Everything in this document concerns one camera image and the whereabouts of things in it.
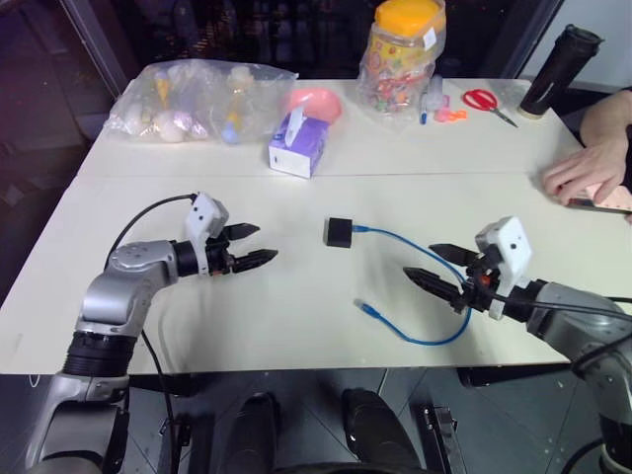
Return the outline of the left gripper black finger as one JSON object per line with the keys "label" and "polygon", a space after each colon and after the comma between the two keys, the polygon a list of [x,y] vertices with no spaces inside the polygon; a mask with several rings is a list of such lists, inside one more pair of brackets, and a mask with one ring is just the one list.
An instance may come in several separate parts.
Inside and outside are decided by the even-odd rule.
{"label": "left gripper black finger", "polygon": [[240,274],[259,268],[274,259],[277,253],[278,250],[260,249],[242,257],[235,257],[232,264],[232,273]]}
{"label": "left gripper black finger", "polygon": [[226,241],[233,242],[233,241],[245,239],[251,236],[252,234],[258,232],[259,230],[260,230],[259,226],[255,224],[243,222],[243,223],[231,224],[231,225],[225,226],[223,228],[223,235]]}

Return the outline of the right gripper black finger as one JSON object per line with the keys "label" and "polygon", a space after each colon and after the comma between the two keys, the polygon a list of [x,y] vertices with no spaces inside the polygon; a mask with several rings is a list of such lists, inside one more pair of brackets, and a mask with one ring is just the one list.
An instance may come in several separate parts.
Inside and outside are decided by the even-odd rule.
{"label": "right gripper black finger", "polygon": [[459,287],[441,279],[438,275],[421,268],[411,267],[405,267],[403,272],[416,286],[443,301],[448,303],[463,302]]}
{"label": "right gripper black finger", "polygon": [[430,249],[442,259],[458,267],[469,267],[477,259],[477,253],[454,244],[432,244]]}

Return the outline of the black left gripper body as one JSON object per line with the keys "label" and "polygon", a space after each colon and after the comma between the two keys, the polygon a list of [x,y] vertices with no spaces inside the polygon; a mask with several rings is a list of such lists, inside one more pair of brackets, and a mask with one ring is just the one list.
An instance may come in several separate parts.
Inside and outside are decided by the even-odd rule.
{"label": "black left gripper body", "polygon": [[228,251],[233,235],[231,230],[222,230],[217,237],[208,237],[204,244],[207,272],[211,276],[232,273],[235,257]]}

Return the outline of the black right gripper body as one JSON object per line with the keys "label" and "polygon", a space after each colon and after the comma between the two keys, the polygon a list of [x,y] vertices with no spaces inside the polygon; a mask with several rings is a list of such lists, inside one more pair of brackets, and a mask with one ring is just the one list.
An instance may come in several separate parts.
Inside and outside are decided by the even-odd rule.
{"label": "black right gripper body", "polygon": [[465,308],[487,311],[492,303],[490,294],[499,285],[498,259],[478,253],[476,261],[471,266],[463,268],[467,275],[466,281],[461,284],[463,302],[451,303],[450,306],[457,313]]}

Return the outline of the person's bare hand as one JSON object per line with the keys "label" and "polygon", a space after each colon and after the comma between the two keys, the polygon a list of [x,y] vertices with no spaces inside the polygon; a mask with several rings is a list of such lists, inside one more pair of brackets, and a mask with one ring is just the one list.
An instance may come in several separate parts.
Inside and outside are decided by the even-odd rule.
{"label": "person's bare hand", "polygon": [[627,151],[625,135],[599,137],[545,171],[543,189],[546,194],[568,204],[579,191],[596,186],[592,200],[601,203],[623,183]]}

